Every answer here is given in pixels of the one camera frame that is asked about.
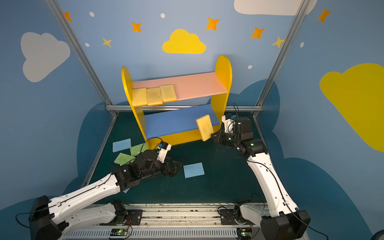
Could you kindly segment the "left aluminium frame post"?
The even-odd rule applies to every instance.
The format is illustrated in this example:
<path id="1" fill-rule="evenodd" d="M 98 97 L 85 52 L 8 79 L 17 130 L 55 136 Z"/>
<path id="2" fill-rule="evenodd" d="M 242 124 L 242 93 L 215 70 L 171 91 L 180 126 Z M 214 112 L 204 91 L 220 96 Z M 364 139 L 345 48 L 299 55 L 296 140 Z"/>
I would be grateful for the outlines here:
<path id="1" fill-rule="evenodd" d="M 73 31 L 70 22 L 65 17 L 65 14 L 59 4 L 58 1 L 54 0 L 45 0 L 47 6 L 49 7 L 51 13 L 55 17 L 56 21 L 58 22 L 59 26 L 61 27 L 63 33 L 69 40 L 72 48 L 74 49 L 76 55 L 78 56 L 81 64 L 83 65 L 84 69 L 86 70 L 87 74 L 89 75 L 91 81 L 93 82 L 94 86 L 96 87 L 98 93 L 100 94 L 101 98 L 103 99 L 104 103 L 106 104 L 106 107 L 112 105 L 112 101 L 110 97 L 107 94 L 107 91 L 105 90 L 100 78 L 98 77 L 95 69 L 93 68 L 90 60 L 88 59 L 80 41 L 78 40 L 75 32 Z"/>

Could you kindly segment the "right green circuit board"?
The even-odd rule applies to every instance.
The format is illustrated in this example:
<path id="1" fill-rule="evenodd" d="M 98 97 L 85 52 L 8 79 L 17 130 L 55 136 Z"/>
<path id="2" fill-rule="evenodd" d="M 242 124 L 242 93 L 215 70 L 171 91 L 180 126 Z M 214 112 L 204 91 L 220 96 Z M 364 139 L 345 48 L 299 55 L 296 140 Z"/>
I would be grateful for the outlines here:
<path id="1" fill-rule="evenodd" d="M 250 240 L 253 236 L 252 229 L 237 228 L 237 240 Z"/>

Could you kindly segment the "green sponge left lower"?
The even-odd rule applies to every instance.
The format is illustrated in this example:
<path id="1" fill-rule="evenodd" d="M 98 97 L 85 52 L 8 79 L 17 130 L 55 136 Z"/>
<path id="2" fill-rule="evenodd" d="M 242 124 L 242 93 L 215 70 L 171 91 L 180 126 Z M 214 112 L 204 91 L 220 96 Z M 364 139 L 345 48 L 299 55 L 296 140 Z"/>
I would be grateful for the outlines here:
<path id="1" fill-rule="evenodd" d="M 125 164 L 128 164 L 128 163 L 134 161 L 135 159 L 136 159 L 136 157 L 134 157 L 134 156 L 127 155 L 124 153 L 119 153 L 119 155 L 114 160 L 114 163 L 122 166 L 122 165 L 125 165 Z"/>

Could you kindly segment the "left green circuit board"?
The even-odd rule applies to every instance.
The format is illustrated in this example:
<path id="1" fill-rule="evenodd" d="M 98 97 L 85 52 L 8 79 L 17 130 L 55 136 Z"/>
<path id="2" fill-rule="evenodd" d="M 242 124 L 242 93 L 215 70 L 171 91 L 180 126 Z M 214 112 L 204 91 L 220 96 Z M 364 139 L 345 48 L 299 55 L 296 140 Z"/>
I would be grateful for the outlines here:
<path id="1" fill-rule="evenodd" d="M 128 236 L 127 229 L 111 229 L 110 238 L 124 239 Z"/>

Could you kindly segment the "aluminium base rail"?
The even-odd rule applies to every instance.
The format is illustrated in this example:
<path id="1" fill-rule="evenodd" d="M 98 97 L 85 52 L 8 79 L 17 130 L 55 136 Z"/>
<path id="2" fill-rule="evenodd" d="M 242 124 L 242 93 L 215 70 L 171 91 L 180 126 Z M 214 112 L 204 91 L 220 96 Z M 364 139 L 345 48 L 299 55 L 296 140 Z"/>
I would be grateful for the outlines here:
<path id="1" fill-rule="evenodd" d="M 237 228 L 253 231 L 251 240 L 264 236 L 255 224 L 221 225 L 218 209 L 234 209 L 233 203 L 131 204 L 126 210 L 143 210 L 139 226 L 91 225 L 71 230 L 61 240 L 236 240 Z M 124 239 L 110 238 L 111 229 L 127 229 Z"/>

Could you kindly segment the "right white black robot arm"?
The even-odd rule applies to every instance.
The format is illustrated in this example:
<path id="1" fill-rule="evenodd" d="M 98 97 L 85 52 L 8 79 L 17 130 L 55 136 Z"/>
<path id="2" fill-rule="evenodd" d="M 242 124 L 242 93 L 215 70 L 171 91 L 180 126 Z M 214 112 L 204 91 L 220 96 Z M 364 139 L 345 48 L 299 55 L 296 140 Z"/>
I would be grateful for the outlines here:
<path id="1" fill-rule="evenodd" d="M 311 221 L 307 211 L 297 204 L 283 186 L 268 150 L 254 138 L 251 120 L 232 114 L 222 116 L 222 127 L 211 135 L 215 143 L 236 148 L 255 174 L 267 202 L 267 209 L 255 203 L 237 207 L 241 220 L 250 221 L 261 230 L 266 240 L 297 240 L 303 237 Z"/>

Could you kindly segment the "yellow sponge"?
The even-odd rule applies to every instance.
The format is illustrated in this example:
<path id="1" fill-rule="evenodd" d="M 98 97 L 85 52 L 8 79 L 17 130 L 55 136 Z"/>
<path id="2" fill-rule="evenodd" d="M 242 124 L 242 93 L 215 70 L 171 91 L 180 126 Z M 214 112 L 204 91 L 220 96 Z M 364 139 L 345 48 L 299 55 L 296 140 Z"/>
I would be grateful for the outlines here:
<path id="1" fill-rule="evenodd" d="M 178 100 L 174 85 L 160 86 L 160 90 L 163 103 L 175 102 Z"/>
<path id="2" fill-rule="evenodd" d="M 132 106 L 133 107 L 143 107 L 148 105 L 147 100 L 147 89 L 133 89 L 132 90 Z"/>
<path id="3" fill-rule="evenodd" d="M 214 133 L 214 128 L 209 115 L 205 115 L 196 120 L 199 132 L 201 134 L 202 141 L 205 142 L 211 138 Z"/>
<path id="4" fill-rule="evenodd" d="M 149 88 L 147 92 L 147 104 L 149 107 L 163 104 L 161 88 Z"/>

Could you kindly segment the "rear aluminium frame bar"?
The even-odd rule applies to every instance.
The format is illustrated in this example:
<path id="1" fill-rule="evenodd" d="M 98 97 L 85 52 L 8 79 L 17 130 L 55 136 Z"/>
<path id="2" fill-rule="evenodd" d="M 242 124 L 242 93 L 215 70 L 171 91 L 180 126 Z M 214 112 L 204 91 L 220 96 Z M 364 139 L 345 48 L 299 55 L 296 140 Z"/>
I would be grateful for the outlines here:
<path id="1" fill-rule="evenodd" d="M 195 106 L 144 106 L 142 107 L 143 111 L 175 111 L 179 109 L 193 108 Z M 116 112 L 128 112 L 132 108 L 129 105 L 106 105 L 107 111 L 116 111 Z M 263 110 L 262 106 L 226 106 L 225 112 L 238 110 L 239 112 L 261 112 Z"/>

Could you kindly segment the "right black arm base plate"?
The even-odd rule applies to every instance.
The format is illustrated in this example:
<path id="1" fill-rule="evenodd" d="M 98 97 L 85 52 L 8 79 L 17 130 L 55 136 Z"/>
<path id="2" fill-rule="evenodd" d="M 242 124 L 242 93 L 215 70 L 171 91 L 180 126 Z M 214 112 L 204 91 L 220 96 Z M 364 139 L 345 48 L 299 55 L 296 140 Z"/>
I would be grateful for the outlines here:
<path id="1" fill-rule="evenodd" d="M 221 225 L 251 225 L 250 221 L 235 216 L 234 209 L 218 209 Z"/>

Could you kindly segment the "green circuit board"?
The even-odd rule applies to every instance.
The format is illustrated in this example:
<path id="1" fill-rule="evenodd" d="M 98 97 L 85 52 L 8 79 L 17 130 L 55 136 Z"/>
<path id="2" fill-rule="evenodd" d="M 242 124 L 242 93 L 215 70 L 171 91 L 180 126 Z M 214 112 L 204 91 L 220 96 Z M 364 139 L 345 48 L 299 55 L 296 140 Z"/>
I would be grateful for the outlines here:
<path id="1" fill-rule="evenodd" d="M 250 240 L 253 236 L 252 229 L 237 228 L 237 240 Z"/>
<path id="2" fill-rule="evenodd" d="M 128 236 L 127 229 L 111 229 L 110 238 L 124 239 Z"/>

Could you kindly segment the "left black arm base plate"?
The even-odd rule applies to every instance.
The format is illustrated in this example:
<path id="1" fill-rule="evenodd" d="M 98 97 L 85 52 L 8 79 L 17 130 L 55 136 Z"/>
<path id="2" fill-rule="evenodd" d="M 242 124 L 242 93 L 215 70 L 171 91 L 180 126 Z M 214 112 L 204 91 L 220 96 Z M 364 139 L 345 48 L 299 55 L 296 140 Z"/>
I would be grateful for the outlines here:
<path id="1" fill-rule="evenodd" d="M 143 210 L 126 210 L 122 215 L 117 216 L 116 225 L 139 226 L 141 224 Z"/>

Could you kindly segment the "right aluminium frame post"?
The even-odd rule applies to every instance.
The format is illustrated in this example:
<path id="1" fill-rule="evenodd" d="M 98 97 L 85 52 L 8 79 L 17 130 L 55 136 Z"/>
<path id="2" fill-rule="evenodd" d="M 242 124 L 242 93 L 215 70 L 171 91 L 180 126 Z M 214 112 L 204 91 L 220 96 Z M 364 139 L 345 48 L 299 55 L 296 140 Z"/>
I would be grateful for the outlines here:
<path id="1" fill-rule="evenodd" d="M 285 42 L 283 43 L 283 46 L 280 48 L 278 56 L 276 58 L 276 61 L 273 65 L 273 68 L 269 74 L 269 77 L 267 78 L 266 83 L 264 84 L 264 87 L 258 97 L 256 107 L 257 110 L 253 111 L 253 119 L 254 121 L 257 120 L 257 115 L 259 112 L 263 110 L 263 104 L 268 96 L 268 93 L 270 92 L 272 85 L 279 73 L 280 68 L 282 67 L 284 60 L 290 50 L 290 47 L 306 17 L 307 9 L 309 8 L 311 1 L 310 0 L 304 0 L 301 2 L 298 8 L 298 12 L 296 13 L 293 22 L 288 30 L 288 33 L 286 35 Z"/>

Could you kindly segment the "aluminium frame post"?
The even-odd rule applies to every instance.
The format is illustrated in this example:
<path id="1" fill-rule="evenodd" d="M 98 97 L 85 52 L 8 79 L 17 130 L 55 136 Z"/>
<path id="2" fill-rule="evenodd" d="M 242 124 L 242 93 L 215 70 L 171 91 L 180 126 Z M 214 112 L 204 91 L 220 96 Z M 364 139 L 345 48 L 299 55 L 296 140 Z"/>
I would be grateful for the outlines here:
<path id="1" fill-rule="evenodd" d="M 273 65 L 273 68 L 269 74 L 269 77 L 267 78 L 266 83 L 264 84 L 264 87 L 258 97 L 256 107 L 257 110 L 253 111 L 253 119 L 254 121 L 257 120 L 257 115 L 259 112 L 263 110 L 263 104 L 268 96 L 268 93 L 270 92 L 272 85 L 279 73 L 280 68 L 282 67 L 284 60 L 290 50 L 290 47 L 306 17 L 307 9 L 309 8 L 311 1 L 310 0 L 304 0 L 301 2 L 298 8 L 298 12 L 296 13 L 293 22 L 288 30 L 288 33 L 286 35 L 285 42 L 283 43 L 283 46 L 280 48 L 278 56 L 276 58 L 276 61 Z"/>
<path id="2" fill-rule="evenodd" d="M 56 21 L 58 22 L 59 26 L 61 27 L 63 33 L 69 40 L 72 48 L 74 49 L 76 55 L 78 56 L 81 64 L 83 65 L 84 69 L 86 70 L 87 74 L 89 75 L 91 81 L 93 82 L 94 86 L 96 87 L 98 93 L 100 94 L 101 98 L 103 99 L 104 103 L 106 104 L 106 107 L 112 105 L 112 101 L 110 97 L 107 94 L 107 91 L 105 90 L 100 78 L 98 77 L 95 69 L 93 68 L 90 60 L 88 59 L 80 41 L 78 40 L 75 32 L 73 31 L 70 22 L 65 17 L 65 14 L 59 4 L 58 1 L 54 0 L 45 0 L 47 6 L 49 7 L 51 13 L 55 17 Z"/>

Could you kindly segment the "yellow shelf with coloured boards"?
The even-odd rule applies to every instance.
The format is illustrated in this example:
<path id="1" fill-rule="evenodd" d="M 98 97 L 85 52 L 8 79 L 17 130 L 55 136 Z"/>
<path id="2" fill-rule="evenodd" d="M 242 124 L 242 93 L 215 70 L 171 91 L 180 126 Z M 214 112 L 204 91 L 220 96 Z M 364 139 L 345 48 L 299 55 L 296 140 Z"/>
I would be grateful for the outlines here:
<path id="1" fill-rule="evenodd" d="M 205 115 L 210 116 L 215 132 L 220 129 L 233 80 L 232 65 L 228 57 L 219 56 L 215 71 L 210 73 L 134 82 L 128 68 L 122 67 L 121 76 L 132 112 L 150 148 L 160 139 L 173 146 L 201 140 L 196 120 Z M 174 85 L 177 101 L 202 97 L 210 97 L 211 101 L 193 108 L 149 115 L 145 115 L 142 107 L 132 106 L 133 89 L 157 88 L 163 85 Z"/>

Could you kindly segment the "green sponge left upper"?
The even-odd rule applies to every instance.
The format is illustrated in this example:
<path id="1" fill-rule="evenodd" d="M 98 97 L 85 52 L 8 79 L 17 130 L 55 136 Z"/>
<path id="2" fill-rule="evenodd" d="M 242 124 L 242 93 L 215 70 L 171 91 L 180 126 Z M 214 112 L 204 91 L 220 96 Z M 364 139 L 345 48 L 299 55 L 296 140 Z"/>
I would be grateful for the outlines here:
<path id="1" fill-rule="evenodd" d="M 136 157 L 138 154 L 140 154 L 141 152 L 146 151 L 147 149 L 148 149 L 148 146 L 145 143 L 132 146 L 130 148 L 131 156 Z"/>

